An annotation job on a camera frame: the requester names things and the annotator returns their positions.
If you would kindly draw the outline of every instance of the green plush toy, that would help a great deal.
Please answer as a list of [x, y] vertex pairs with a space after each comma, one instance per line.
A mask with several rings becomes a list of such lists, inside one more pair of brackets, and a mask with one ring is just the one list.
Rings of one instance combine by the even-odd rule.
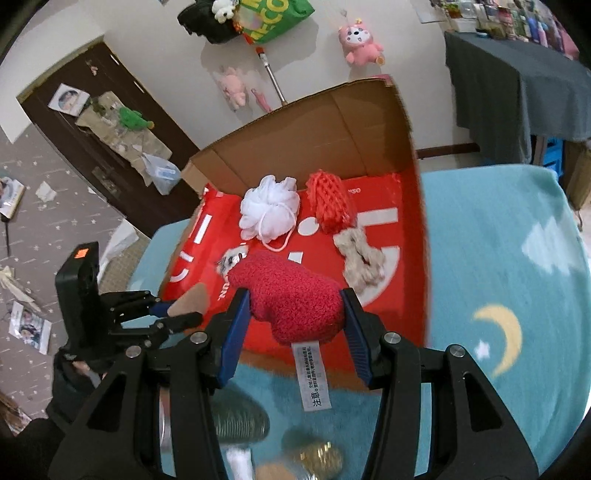
[[154, 128], [154, 122], [144, 120], [140, 112], [126, 106], [119, 109], [119, 122], [130, 130], [143, 130], [144, 128], [152, 130]]

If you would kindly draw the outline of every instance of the white star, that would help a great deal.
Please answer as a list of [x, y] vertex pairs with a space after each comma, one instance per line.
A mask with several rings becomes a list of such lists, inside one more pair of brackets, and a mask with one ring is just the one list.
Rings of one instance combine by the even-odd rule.
[[478, 344], [478, 346], [474, 349], [474, 353], [476, 354], [476, 358], [478, 360], [483, 360], [485, 358], [491, 357], [491, 346], [483, 342], [482, 340]]

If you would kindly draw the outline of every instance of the bottle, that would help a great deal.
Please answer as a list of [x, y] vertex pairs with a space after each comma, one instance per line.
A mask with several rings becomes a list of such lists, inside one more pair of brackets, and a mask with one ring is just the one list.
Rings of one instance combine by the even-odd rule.
[[527, 23], [530, 26], [531, 39], [535, 43], [540, 43], [540, 36], [538, 35], [538, 22], [535, 18], [528, 15]]
[[546, 32], [544, 31], [544, 27], [540, 21], [538, 21], [538, 37], [540, 38], [540, 45], [547, 48], [548, 38], [546, 37]]

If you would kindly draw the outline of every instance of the plastic bag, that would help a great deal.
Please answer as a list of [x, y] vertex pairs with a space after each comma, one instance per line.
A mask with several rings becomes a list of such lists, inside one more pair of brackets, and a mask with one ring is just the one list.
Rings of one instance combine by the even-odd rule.
[[266, 43], [314, 13], [308, 0], [241, 0], [239, 17], [245, 34]]
[[180, 181], [181, 171], [174, 163], [155, 155], [145, 153], [142, 159], [156, 189], [161, 195], [168, 195]]

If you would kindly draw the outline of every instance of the red fuzzy sock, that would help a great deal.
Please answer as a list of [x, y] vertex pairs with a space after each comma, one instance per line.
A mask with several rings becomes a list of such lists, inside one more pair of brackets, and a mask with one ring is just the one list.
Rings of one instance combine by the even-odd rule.
[[267, 251], [249, 253], [228, 272], [234, 288], [248, 288], [251, 312], [270, 322], [282, 345], [328, 342], [344, 324], [343, 300], [334, 280]]

